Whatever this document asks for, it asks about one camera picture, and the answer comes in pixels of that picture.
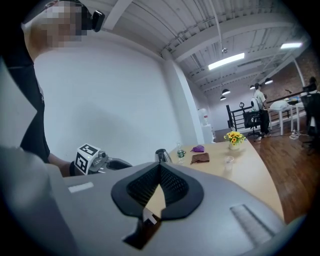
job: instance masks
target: black mesh cover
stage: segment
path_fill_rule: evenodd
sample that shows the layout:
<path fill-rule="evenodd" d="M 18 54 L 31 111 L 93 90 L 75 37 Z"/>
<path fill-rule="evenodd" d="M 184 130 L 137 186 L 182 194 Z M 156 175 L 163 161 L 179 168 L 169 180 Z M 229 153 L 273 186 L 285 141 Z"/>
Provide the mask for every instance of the black mesh cover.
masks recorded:
<path fill-rule="evenodd" d="M 123 214 L 142 218 L 143 209 L 158 185 L 166 205 L 162 220 L 187 217 L 204 198 L 204 190 L 196 179 L 166 163 L 153 163 L 118 181 L 112 187 L 111 197 Z"/>

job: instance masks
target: ceiling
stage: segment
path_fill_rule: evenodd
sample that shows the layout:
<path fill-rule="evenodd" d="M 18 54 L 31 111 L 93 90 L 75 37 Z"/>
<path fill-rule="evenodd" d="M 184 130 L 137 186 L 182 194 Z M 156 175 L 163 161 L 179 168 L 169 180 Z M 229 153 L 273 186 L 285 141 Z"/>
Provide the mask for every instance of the ceiling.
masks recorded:
<path fill-rule="evenodd" d="M 278 0 L 82 2 L 91 12 L 105 13 L 103 30 L 135 41 L 160 56 L 168 51 L 206 95 L 222 86 L 260 82 L 274 74 L 291 54 L 303 50 L 280 50 L 283 43 L 299 41 L 302 47 L 310 43 L 307 33 Z M 245 53 L 244 59 L 208 69 L 209 64 L 240 53 Z"/>

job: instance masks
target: purple cloth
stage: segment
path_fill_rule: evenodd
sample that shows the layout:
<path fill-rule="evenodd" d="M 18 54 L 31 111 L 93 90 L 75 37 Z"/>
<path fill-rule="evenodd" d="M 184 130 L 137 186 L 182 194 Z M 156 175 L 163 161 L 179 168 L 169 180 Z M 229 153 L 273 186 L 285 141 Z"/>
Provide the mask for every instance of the purple cloth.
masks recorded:
<path fill-rule="evenodd" d="M 191 150 L 193 152 L 205 152 L 205 147 L 202 145 L 194 146 Z"/>

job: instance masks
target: water cooler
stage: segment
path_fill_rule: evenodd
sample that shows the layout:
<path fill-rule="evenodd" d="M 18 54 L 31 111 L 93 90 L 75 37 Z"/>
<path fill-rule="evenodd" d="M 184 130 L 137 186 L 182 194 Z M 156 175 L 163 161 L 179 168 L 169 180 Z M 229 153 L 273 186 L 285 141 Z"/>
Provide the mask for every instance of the water cooler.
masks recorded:
<path fill-rule="evenodd" d="M 215 143 L 215 131 L 213 130 L 210 123 L 208 123 L 208 112 L 205 108 L 201 108 L 198 110 L 199 120 L 201 123 L 203 139 L 205 144 Z"/>

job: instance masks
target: white wall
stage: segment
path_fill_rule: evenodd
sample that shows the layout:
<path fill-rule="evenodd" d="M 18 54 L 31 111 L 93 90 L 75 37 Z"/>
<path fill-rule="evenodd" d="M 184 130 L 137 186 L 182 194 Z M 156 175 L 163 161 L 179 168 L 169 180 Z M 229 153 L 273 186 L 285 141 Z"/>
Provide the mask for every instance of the white wall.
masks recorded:
<path fill-rule="evenodd" d="M 169 59 L 163 64 L 163 71 L 169 86 L 171 100 L 175 107 L 182 144 L 203 144 L 204 135 L 198 110 L 182 69 L 177 63 Z"/>
<path fill-rule="evenodd" d="M 231 91 L 231 93 L 225 95 L 226 99 L 221 101 L 220 92 L 223 89 L 228 89 Z M 222 89 L 216 88 L 210 93 L 212 93 L 212 95 L 208 95 L 208 102 L 212 126 L 215 131 L 218 131 L 228 128 L 229 117 L 226 105 L 229 105 L 231 111 L 239 109 L 240 102 L 244 103 L 244 107 L 249 107 L 251 105 L 251 99 L 254 95 L 254 90 L 250 90 L 248 85 L 234 84 L 229 86 L 225 85 Z"/>
<path fill-rule="evenodd" d="M 196 109 L 206 109 L 209 110 L 208 98 L 205 94 L 190 80 L 188 80 L 189 88 L 194 99 Z"/>
<path fill-rule="evenodd" d="M 138 165 L 181 139 L 162 64 L 137 50 L 92 38 L 41 55 L 35 72 L 47 143 L 62 159 L 89 143 Z"/>

